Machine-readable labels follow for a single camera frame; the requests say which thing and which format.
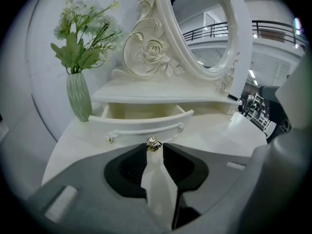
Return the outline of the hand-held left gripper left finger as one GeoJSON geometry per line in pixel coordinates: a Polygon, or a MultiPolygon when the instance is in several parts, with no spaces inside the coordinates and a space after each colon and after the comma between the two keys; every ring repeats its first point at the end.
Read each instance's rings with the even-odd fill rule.
{"type": "Polygon", "coordinates": [[[89,156],[64,169],[28,200],[50,234],[166,234],[141,186],[145,143],[89,156]]]}

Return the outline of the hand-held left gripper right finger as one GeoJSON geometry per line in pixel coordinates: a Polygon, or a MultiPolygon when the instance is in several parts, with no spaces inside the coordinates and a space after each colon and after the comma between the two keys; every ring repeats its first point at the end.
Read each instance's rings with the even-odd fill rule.
{"type": "Polygon", "coordinates": [[[220,154],[178,144],[163,145],[163,163],[177,186],[174,234],[235,234],[233,204],[223,206],[249,163],[247,156],[220,154]]]}

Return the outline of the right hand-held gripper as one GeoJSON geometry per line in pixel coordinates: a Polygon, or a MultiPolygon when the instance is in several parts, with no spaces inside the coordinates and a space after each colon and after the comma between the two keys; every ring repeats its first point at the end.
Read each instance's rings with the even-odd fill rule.
{"type": "Polygon", "coordinates": [[[240,219],[242,234],[312,231],[312,57],[305,55],[276,91],[292,129],[268,146],[240,219]]]}

